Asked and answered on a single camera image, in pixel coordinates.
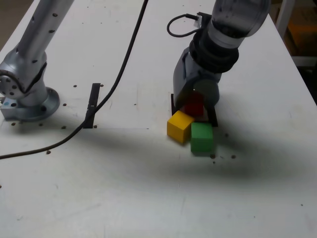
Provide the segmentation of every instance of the white table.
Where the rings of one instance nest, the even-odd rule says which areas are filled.
[[[150,0],[122,81],[96,115],[98,128],[49,155],[0,161],[1,238],[317,236],[317,109],[270,17],[220,81],[216,159],[194,157],[188,144],[166,137],[173,70],[191,41],[169,36],[166,24],[211,13],[213,4]],[[2,119],[1,154],[53,144],[81,123],[92,83],[105,85],[100,99],[113,84],[141,5],[75,1],[47,49],[45,74],[67,106],[43,126]],[[191,30],[185,21],[172,30]]]

